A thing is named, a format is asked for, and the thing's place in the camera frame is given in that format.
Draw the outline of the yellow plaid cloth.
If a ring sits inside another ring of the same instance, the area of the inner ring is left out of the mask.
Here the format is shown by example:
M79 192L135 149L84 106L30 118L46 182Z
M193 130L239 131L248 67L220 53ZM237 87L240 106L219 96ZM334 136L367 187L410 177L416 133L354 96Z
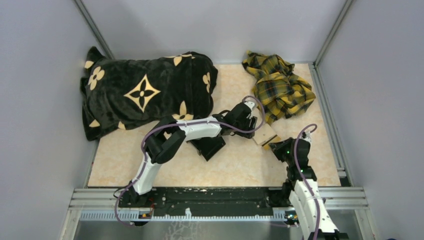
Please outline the yellow plaid cloth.
M295 65L277 54L248 50L242 66L256 79L252 93L262 103L270 125L304 114L316 99L312 86L294 73Z

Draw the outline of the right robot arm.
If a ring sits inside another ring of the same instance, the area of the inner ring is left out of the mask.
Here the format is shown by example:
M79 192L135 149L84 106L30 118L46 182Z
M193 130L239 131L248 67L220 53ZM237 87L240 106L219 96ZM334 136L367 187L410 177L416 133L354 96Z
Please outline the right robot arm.
M309 165L310 141L292 137L270 143L276 158L287 164L287 179L279 203L293 206L304 240L348 240L331 219L320 195L317 176Z

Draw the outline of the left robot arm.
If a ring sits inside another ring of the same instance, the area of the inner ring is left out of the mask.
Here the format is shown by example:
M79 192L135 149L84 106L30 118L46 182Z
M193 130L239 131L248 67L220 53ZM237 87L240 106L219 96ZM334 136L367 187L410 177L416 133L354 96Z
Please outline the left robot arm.
M136 176L118 196L118 206L146 206L161 166L176 155L183 143L191 143L198 154L209 161L225 146L224 136L235 134L251 139L257 122L257 117L252 115L255 107L253 101L243 100L232 110L206 118L175 120L166 117L160 120L141 142L142 163Z

